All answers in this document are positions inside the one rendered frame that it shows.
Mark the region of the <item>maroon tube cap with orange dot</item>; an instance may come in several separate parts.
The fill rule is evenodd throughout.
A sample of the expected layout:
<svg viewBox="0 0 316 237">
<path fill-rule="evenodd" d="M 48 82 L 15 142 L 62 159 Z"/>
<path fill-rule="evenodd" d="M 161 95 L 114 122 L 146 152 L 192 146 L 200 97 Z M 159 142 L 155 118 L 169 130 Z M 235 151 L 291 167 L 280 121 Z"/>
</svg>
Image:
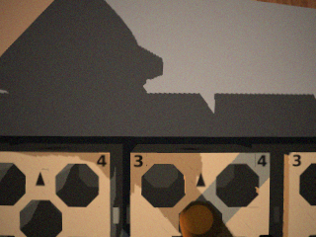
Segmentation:
<svg viewBox="0 0 316 237">
<path fill-rule="evenodd" d="M 206 201 L 191 201 L 181 211 L 179 224 L 183 237 L 236 237 Z"/>
</svg>

